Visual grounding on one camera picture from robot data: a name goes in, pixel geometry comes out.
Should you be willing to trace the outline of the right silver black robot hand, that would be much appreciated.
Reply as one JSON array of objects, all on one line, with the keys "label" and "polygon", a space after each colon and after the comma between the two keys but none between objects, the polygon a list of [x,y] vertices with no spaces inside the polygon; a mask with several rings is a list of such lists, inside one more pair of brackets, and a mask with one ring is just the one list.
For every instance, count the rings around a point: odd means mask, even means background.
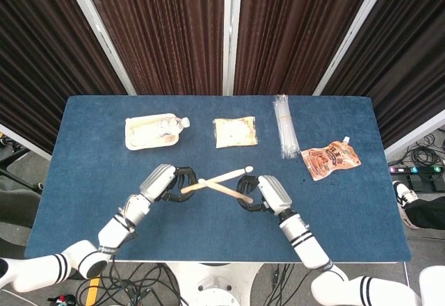
[{"label": "right silver black robot hand", "polygon": [[236,190],[242,195],[249,195],[255,189],[262,194],[261,203],[248,204],[238,199],[240,206],[249,212],[269,211],[275,216],[291,209],[292,199],[279,180],[272,175],[245,175],[239,179]]}]

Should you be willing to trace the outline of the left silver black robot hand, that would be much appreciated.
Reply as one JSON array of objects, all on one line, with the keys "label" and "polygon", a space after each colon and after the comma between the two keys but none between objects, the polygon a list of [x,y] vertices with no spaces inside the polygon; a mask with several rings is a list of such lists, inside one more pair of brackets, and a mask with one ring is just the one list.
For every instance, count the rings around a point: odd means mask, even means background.
[{"label": "left silver black robot hand", "polygon": [[166,202],[185,202],[194,195],[195,190],[179,195],[171,192],[175,186],[181,190],[185,179],[188,180],[186,186],[197,184],[197,177],[192,168],[161,164],[157,166],[140,185],[140,194],[151,203],[158,202],[159,200]]}]

